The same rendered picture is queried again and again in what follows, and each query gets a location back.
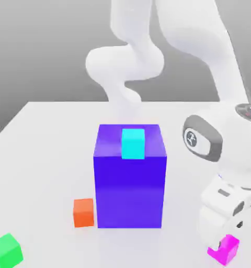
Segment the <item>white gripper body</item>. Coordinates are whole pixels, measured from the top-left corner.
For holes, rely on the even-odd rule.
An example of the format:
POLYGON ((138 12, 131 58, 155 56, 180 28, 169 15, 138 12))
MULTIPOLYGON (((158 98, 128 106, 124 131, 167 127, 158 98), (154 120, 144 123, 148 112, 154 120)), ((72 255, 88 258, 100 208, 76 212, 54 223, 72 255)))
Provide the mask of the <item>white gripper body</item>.
POLYGON ((243 200, 229 211, 217 211, 206 202, 201 202, 199 233, 203 244, 216 251, 226 235, 235 235, 243 226, 244 208, 243 200))

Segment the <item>small green cube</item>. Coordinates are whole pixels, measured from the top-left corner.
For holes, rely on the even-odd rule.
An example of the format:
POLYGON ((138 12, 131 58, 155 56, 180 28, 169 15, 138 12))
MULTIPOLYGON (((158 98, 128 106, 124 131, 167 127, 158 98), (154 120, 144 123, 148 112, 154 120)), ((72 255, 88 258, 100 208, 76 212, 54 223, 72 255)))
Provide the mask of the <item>small green cube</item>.
POLYGON ((19 242, 10 233, 0 237, 0 268, 14 268, 24 260, 19 242))

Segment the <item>small cyan cube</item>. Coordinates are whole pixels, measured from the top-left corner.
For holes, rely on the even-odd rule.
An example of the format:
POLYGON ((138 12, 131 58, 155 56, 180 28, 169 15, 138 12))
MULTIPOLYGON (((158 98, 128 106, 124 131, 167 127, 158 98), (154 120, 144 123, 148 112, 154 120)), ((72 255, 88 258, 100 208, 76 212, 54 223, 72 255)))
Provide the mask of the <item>small cyan cube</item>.
POLYGON ((123 129, 121 141, 122 159, 140 160, 145 158, 144 129, 123 129))

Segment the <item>small orange cube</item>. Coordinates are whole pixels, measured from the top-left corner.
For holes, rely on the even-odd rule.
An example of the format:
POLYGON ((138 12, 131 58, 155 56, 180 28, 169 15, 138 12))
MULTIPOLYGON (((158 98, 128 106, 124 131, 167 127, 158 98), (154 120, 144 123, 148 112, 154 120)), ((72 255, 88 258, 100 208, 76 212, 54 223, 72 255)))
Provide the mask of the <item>small orange cube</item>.
POLYGON ((75 228, 94 226, 94 204, 92 198, 74 200, 73 219, 75 228))

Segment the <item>large purple box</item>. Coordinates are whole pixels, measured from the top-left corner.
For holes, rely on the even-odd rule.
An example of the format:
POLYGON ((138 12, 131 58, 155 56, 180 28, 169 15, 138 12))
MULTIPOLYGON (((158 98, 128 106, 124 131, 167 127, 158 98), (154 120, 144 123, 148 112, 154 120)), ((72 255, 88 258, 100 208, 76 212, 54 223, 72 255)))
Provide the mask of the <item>large purple box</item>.
POLYGON ((160 228, 167 154, 159 125, 101 124, 94 150, 99 228, 160 228), (145 158, 123 159, 123 129, 145 131, 145 158))

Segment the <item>small magenta cube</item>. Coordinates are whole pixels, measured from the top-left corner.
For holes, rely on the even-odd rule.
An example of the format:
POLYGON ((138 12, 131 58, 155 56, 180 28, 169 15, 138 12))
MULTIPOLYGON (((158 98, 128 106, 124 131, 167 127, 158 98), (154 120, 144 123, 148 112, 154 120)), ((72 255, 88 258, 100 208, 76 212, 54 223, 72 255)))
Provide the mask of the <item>small magenta cube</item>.
POLYGON ((231 234, 227 234, 221 241, 217 251, 208 248, 207 254, 218 261, 220 264, 227 266, 236 256, 239 247, 239 239, 231 234))

